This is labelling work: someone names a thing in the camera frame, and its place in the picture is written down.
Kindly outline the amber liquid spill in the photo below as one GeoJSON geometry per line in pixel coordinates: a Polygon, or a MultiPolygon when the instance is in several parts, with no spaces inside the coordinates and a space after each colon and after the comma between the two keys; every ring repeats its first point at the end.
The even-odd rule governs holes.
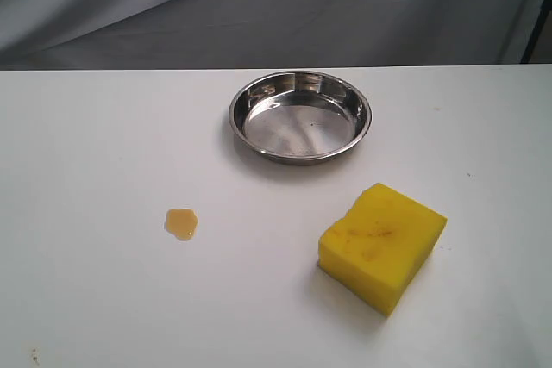
{"type": "Polygon", "coordinates": [[[190,240],[196,233],[198,218],[192,209],[169,209],[164,229],[180,241],[190,240]]]}

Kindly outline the yellow sponge block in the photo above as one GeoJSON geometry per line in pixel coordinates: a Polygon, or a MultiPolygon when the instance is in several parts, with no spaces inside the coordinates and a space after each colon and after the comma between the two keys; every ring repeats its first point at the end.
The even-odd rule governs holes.
{"type": "Polygon", "coordinates": [[[437,243],[448,218],[377,183],[318,241],[318,265],[389,316],[437,243]]]}

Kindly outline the black stand pole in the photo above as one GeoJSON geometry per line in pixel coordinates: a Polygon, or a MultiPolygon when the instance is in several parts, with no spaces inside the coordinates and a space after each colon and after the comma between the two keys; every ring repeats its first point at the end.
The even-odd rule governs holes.
{"type": "Polygon", "coordinates": [[[543,0],[540,6],[540,11],[537,16],[536,22],[530,33],[530,38],[528,39],[527,45],[524,49],[522,58],[520,60],[521,64],[528,64],[530,62],[531,57],[536,49],[537,42],[543,31],[545,23],[548,19],[548,15],[550,11],[551,11],[551,0],[543,0]]]}

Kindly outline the round stainless steel dish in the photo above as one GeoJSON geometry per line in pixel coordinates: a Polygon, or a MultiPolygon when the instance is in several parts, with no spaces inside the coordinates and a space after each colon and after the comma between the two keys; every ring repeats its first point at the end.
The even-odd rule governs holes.
{"type": "Polygon", "coordinates": [[[287,165],[315,165],[357,146],[373,112],[352,84],[321,72],[274,72],[248,83],[228,112],[236,139],[287,165]]]}

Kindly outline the grey backdrop cloth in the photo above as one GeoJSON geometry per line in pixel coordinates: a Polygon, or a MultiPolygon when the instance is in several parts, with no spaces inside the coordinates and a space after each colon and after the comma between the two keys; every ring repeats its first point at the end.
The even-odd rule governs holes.
{"type": "Polygon", "coordinates": [[[1,0],[1,66],[217,69],[518,62],[542,0],[1,0]]]}

